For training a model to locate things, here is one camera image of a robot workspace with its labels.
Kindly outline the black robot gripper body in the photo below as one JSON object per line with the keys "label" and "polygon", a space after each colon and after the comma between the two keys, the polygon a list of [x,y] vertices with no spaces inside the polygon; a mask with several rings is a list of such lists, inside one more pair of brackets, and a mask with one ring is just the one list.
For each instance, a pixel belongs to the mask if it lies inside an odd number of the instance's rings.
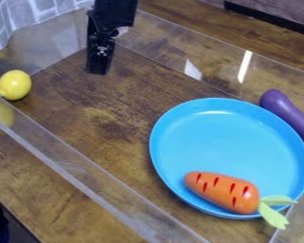
{"label": "black robot gripper body", "polygon": [[89,37],[113,38],[135,24],[139,0],[94,0],[89,10]]}

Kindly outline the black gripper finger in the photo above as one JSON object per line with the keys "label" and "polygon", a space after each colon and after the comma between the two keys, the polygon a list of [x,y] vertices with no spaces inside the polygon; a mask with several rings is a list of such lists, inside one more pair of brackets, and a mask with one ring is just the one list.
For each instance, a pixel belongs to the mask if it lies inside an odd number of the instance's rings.
{"label": "black gripper finger", "polygon": [[89,72],[107,75],[115,56],[115,39],[107,35],[93,33],[89,35]]}

